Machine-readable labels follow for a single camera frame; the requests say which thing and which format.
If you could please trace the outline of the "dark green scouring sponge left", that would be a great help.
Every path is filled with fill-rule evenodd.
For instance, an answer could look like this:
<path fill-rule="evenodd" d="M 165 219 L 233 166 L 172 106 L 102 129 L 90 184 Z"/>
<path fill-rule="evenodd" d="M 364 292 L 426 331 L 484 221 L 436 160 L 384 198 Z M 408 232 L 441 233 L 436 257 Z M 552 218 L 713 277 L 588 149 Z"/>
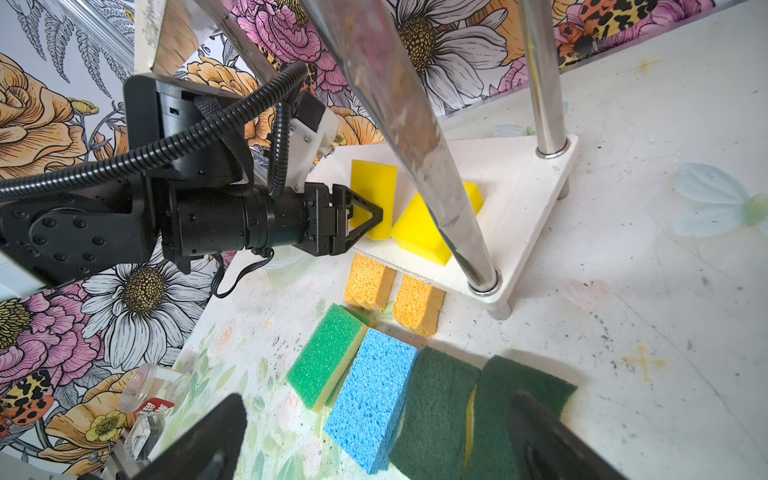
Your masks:
<path fill-rule="evenodd" d="M 421 350 L 409 378 L 402 428 L 389 460 L 409 479 L 459 479 L 467 409 L 480 370 L 440 350 Z"/>

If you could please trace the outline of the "blue cellulose sponge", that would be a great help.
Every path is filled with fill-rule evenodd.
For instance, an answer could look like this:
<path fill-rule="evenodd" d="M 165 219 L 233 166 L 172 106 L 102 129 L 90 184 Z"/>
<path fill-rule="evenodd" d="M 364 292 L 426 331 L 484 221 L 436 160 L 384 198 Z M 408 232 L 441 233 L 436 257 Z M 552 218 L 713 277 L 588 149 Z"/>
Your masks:
<path fill-rule="evenodd" d="M 419 350 L 375 329 L 365 335 L 324 432 L 367 474 L 388 468 Z"/>

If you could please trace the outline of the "white two-tier shelf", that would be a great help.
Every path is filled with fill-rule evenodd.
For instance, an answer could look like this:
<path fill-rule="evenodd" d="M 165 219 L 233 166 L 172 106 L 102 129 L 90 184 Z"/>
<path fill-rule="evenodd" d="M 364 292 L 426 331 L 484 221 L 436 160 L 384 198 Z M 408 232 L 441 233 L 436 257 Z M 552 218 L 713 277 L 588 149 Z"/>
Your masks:
<path fill-rule="evenodd" d="M 356 249 L 507 319 L 511 292 L 555 202 L 568 194 L 578 159 L 578 139 L 565 129 L 550 3 L 518 5 L 535 135 L 458 141 L 444 137 L 382 2 L 308 1 L 304 8 L 384 138 L 337 148 L 310 178 L 339 180 L 358 154 L 395 166 L 404 181 L 396 211 L 420 195 L 452 256 L 437 265 L 391 240 L 362 240 Z"/>

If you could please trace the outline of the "yellow sponge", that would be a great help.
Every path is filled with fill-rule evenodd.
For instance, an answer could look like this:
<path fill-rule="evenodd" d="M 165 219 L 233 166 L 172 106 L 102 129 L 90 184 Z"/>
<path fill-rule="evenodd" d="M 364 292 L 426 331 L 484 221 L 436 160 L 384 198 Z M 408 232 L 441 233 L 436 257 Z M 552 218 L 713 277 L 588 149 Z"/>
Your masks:
<path fill-rule="evenodd" d="M 391 237 L 401 249 L 441 267 L 453 256 L 419 194 L 394 224 Z"/>
<path fill-rule="evenodd" d="M 398 169 L 365 160 L 351 162 L 350 189 L 382 209 L 382 220 L 367 237 L 374 241 L 391 237 Z"/>

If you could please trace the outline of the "orange cellulose sponge right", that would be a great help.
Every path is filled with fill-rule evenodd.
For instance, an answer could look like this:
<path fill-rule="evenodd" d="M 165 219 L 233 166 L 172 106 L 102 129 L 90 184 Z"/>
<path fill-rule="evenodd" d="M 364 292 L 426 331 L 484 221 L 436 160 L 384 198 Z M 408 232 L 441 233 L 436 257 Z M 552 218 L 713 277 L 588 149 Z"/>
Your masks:
<path fill-rule="evenodd" d="M 404 275 L 393 306 L 394 319 L 407 330 L 431 337 L 437 332 L 445 292 Z"/>

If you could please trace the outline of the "orange cellulose sponge left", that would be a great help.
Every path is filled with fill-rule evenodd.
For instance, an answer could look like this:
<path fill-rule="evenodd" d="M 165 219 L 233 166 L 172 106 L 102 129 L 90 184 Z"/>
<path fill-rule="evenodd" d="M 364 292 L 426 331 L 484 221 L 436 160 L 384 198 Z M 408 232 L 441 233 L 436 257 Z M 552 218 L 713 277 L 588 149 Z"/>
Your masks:
<path fill-rule="evenodd" d="M 396 271 L 362 254 L 351 264 L 344 301 L 354 307 L 383 312 L 389 301 Z"/>

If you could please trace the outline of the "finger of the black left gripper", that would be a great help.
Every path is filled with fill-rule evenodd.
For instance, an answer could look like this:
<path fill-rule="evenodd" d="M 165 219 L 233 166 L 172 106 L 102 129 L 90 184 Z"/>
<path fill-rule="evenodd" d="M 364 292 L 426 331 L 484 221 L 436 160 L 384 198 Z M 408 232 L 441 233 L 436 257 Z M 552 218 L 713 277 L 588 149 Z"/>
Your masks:
<path fill-rule="evenodd" d="M 332 187 L 332 208 L 332 254 L 346 253 L 383 220 L 381 207 L 343 185 Z"/>

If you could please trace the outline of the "green scrub sponge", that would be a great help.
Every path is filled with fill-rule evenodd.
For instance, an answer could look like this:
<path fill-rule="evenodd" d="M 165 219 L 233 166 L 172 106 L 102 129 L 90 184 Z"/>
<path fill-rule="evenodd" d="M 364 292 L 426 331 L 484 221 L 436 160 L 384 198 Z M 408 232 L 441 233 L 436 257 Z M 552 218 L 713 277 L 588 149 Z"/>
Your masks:
<path fill-rule="evenodd" d="M 363 315 L 331 305 L 286 375 L 307 409 L 322 409 L 368 329 L 369 320 Z"/>

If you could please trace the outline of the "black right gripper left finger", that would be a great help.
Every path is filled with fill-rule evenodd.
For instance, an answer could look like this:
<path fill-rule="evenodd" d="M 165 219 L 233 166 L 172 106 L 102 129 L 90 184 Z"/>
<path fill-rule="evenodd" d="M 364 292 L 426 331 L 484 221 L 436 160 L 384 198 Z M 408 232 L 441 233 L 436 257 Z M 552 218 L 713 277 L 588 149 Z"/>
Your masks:
<path fill-rule="evenodd" d="M 233 479 L 246 428 L 243 399 L 232 393 L 133 479 Z"/>

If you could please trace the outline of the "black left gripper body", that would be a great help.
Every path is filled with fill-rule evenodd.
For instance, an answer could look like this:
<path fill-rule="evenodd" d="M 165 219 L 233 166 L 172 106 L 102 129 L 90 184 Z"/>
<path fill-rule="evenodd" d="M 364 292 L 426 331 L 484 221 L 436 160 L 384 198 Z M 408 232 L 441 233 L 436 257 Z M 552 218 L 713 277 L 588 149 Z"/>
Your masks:
<path fill-rule="evenodd" d="M 171 190 L 159 221 L 164 257 L 187 273 L 205 255 L 294 246 L 334 255 L 336 207 L 327 185 L 307 183 L 277 199 L 262 185 L 245 195 L 224 189 Z"/>

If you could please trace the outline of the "small white square clock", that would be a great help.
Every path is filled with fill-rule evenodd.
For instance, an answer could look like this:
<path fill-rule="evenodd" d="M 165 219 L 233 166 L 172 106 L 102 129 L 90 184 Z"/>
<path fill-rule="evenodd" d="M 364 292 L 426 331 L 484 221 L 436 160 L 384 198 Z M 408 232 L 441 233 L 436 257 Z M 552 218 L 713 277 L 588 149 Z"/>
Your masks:
<path fill-rule="evenodd" d="M 144 461 L 159 441 L 164 431 L 164 417 L 159 414 L 140 414 L 124 440 L 127 457 L 132 461 Z"/>

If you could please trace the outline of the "orange cellulose sponge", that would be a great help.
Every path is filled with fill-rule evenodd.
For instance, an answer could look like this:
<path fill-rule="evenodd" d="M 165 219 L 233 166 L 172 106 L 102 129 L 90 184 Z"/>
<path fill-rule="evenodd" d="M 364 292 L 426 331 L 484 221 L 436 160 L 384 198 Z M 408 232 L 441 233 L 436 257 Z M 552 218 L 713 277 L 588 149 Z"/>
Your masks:
<path fill-rule="evenodd" d="M 445 292 L 404 275 L 393 306 L 394 319 L 407 330 L 431 337 L 437 332 Z"/>
<path fill-rule="evenodd" d="M 362 254 L 351 264 L 344 301 L 354 307 L 383 312 L 389 301 L 396 271 Z"/>

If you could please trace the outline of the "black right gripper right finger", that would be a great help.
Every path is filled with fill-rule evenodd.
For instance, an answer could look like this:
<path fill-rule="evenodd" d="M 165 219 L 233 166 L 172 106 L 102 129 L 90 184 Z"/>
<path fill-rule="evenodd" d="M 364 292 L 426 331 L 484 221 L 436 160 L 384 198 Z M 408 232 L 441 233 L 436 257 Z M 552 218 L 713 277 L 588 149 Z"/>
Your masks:
<path fill-rule="evenodd" d="M 528 393 L 511 397 L 507 430 L 522 479 L 625 479 Z"/>

